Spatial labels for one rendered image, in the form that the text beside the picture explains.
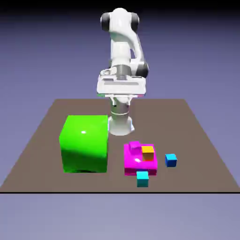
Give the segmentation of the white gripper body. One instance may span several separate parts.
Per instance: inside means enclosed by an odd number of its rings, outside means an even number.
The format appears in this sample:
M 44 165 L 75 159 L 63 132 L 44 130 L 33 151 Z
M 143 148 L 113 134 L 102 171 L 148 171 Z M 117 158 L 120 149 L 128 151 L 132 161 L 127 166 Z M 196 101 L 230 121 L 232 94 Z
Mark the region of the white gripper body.
M 115 75 L 100 75 L 97 81 L 97 94 L 102 96 L 133 95 L 146 93 L 146 79 L 126 76 L 126 80 L 118 80 Z

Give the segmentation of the small magenta cube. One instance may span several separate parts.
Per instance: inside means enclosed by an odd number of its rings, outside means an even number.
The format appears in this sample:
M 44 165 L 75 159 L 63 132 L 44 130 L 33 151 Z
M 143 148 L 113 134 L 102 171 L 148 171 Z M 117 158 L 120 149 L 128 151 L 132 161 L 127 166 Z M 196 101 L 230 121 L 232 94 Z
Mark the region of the small magenta cube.
M 132 155 L 139 155 L 142 152 L 142 145 L 139 141 L 129 142 L 129 151 Z

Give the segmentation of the small orange cube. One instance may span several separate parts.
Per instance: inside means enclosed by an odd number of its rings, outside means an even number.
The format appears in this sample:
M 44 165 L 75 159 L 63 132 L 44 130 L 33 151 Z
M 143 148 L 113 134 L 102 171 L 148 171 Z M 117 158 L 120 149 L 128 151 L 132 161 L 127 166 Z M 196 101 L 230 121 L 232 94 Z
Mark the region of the small orange cube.
M 152 145 L 142 146 L 142 160 L 153 161 L 154 160 L 154 147 Z

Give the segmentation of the small blue cube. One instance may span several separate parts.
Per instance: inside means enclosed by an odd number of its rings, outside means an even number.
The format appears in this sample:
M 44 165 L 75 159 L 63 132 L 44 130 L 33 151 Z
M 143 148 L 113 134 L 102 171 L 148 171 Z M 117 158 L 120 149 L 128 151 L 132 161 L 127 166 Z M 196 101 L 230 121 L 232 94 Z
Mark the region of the small blue cube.
M 166 167 L 176 167 L 177 157 L 175 154 L 165 154 Z

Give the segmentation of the small cyan cube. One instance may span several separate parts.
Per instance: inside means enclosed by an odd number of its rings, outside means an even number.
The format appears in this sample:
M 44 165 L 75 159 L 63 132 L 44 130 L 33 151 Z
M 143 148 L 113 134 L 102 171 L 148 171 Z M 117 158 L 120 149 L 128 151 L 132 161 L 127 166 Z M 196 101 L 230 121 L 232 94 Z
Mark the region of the small cyan cube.
M 146 188 L 149 185 L 149 174 L 148 171 L 137 171 L 136 172 L 137 187 Z

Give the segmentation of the large green box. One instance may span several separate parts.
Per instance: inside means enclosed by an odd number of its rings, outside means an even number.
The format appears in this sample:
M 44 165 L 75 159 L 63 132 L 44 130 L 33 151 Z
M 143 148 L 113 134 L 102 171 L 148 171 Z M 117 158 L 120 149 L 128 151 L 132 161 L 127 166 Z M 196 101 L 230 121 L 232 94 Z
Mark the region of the large green box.
M 65 173 L 107 172 L 107 115 L 67 116 L 59 143 Z

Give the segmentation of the large magenta box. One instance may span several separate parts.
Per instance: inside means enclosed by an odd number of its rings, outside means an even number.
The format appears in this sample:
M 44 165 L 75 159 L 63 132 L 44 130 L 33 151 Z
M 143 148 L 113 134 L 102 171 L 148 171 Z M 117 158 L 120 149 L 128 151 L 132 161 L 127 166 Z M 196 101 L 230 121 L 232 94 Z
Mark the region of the large magenta box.
M 132 155 L 129 151 L 128 143 L 124 144 L 124 174 L 126 176 L 136 175 L 137 171 L 148 171 L 151 176 L 156 175 L 158 170 L 158 160 L 154 150 L 154 160 L 153 161 L 143 161 L 142 153 L 139 155 Z

